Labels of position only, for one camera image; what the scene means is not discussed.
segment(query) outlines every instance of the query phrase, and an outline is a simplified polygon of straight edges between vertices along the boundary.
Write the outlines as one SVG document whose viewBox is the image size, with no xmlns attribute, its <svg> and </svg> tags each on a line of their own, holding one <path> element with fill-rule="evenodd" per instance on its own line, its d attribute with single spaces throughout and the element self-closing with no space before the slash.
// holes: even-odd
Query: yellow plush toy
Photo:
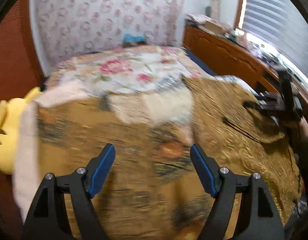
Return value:
<svg viewBox="0 0 308 240">
<path fill-rule="evenodd" d="M 0 170 L 5 174 L 14 171 L 14 156 L 19 136 L 22 112 L 29 102 L 41 95 L 40 88 L 33 88 L 25 98 L 0 101 Z"/>
</svg>

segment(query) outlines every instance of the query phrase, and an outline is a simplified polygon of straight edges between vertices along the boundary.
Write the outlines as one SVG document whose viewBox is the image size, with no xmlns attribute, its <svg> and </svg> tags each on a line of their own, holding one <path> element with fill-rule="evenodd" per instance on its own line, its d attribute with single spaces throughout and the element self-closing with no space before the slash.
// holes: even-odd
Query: blue gripper pad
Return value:
<svg viewBox="0 0 308 240">
<path fill-rule="evenodd" d="M 91 198 L 101 192 L 114 160 L 115 147 L 112 144 L 106 144 L 100 155 L 91 159 L 86 166 L 88 171 L 86 176 L 86 189 Z"/>
<path fill-rule="evenodd" d="M 213 158 L 206 156 L 199 144 L 193 144 L 190 158 L 206 193 L 216 198 L 222 185 L 219 177 L 219 165 Z"/>
</svg>

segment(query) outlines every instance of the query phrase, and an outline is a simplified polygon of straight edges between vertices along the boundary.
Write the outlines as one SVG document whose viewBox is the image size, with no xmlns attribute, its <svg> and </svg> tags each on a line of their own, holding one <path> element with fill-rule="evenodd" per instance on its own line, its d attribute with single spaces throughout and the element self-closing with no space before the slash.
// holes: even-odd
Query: bolt head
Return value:
<svg viewBox="0 0 308 240">
<path fill-rule="evenodd" d="M 253 177 L 256 178 L 256 179 L 260 179 L 261 178 L 261 175 L 257 172 L 253 173 Z"/>
<path fill-rule="evenodd" d="M 227 167 L 222 167 L 220 168 L 220 171 L 223 173 L 223 174 L 228 174 L 229 173 L 229 169 Z"/>
<path fill-rule="evenodd" d="M 53 174 L 52 173 L 47 173 L 45 175 L 45 179 L 51 179 L 53 177 Z"/>
<path fill-rule="evenodd" d="M 80 167 L 80 168 L 78 168 L 78 169 L 76 170 L 76 172 L 77 172 L 78 174 L 84 174 L 85 171 L 86 171 L 86 169 L 85 169 L 84 167 Z"/>
</svg>

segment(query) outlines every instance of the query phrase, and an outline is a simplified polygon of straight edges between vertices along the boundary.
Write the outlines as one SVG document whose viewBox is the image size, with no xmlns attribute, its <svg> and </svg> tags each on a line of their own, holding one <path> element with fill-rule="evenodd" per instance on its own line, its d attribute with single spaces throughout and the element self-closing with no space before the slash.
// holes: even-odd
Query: patterned wallpaper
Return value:
<svg viewBox="0 0 308 240">
<path fill-rule="evenodd" d="M 125 33 L 152 44 L 182 44 L 184 0 L 35 0 L 51 65 L 78 53 L 121 46 Z"/>
</svg>

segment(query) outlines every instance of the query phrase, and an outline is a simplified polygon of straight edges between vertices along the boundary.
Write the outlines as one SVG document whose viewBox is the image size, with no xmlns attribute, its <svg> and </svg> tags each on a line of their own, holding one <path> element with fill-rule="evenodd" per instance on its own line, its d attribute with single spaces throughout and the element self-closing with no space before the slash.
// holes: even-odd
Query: white blind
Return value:
<svg viewBox="0 0 308 240">
<path fill-rule="evenodd" d="M 273 45 L 308 78 L 308 24 L 290 0 L 247 0 L 242 29 Z"/>
</svg>

